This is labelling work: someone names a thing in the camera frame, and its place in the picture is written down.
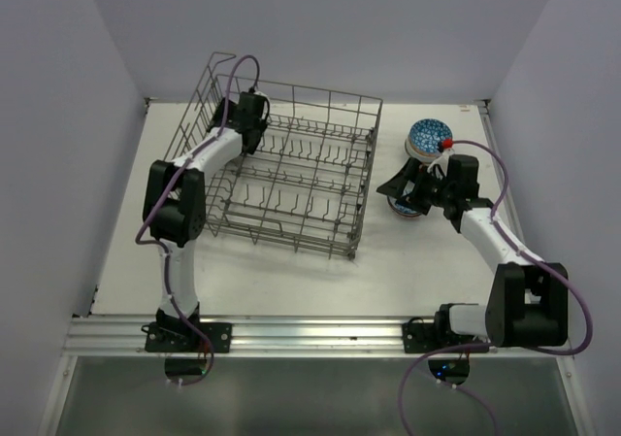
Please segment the blue floral bowl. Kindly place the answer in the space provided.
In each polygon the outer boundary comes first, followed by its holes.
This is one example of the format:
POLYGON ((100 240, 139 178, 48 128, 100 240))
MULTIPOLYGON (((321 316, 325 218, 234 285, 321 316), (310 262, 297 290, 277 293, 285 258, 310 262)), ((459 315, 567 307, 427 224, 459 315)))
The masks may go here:
POLYGON ((420 212, 410 209, 404 205, 398 204, 397 200, 393 197, 387 196, 386 199, 387 199, 389 208, 400 217, 419 218, 423 216, 423 214, 420 212))

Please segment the white ribbed bowl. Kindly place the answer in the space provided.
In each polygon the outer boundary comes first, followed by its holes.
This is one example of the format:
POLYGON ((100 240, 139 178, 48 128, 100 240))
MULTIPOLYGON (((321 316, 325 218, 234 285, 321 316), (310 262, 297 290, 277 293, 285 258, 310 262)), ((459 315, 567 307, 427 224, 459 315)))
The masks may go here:
POLYGON ((434 152, 426 152, 417 148, 410 138, 405 139, 404 148, 406 153, 411 157, 419 160, 422 163, 429 164, 436 158, 441 156, 441 153, 438 151, 434 152))

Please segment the red diamond pattern bowl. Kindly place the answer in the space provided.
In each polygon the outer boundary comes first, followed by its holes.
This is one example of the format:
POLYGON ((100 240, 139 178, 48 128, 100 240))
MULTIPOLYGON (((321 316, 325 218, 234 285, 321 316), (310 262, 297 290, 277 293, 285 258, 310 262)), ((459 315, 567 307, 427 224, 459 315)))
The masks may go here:
POLYGON ((439 142, 448 138, 453 140, 453 134, 450 127, 443 121, 423 118, 411 126, 408 138, 420 150, 434 152, 439 151, 439 142))

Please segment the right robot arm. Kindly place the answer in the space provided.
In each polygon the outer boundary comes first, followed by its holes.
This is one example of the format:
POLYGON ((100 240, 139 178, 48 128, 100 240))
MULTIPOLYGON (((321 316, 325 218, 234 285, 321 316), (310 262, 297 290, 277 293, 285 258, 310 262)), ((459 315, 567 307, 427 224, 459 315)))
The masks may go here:
POLYGON ((432 328, 434 343, 448 352, 467 338, 486 339, 499 348, 562 346, 568 339, 569 292, 558 278, 566 270, 518 249, 517 238, 493 214, 491 200, 480 197, 478 169, 477 158, 466 154, 450 156, 442 171, 411 158, 377 189, 421 215, 440 208, 494 276, 486 304, 439 307, 432 328))

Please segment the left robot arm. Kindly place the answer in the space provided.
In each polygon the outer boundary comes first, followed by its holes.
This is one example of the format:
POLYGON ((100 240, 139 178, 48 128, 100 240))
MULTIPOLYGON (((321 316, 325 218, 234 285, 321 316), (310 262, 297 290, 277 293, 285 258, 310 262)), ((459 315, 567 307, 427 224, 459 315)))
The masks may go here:
POLYGON ((196 240, 206 223, 206 183, 230 161, 253 154, 268 126, 268 97, 250 88, 218 104, 205 139, 182 156, 154 161, 148 172, 138 245, 159 249, 162 298, 147 327, 150 352, 209 352, 194 282, 196 240))

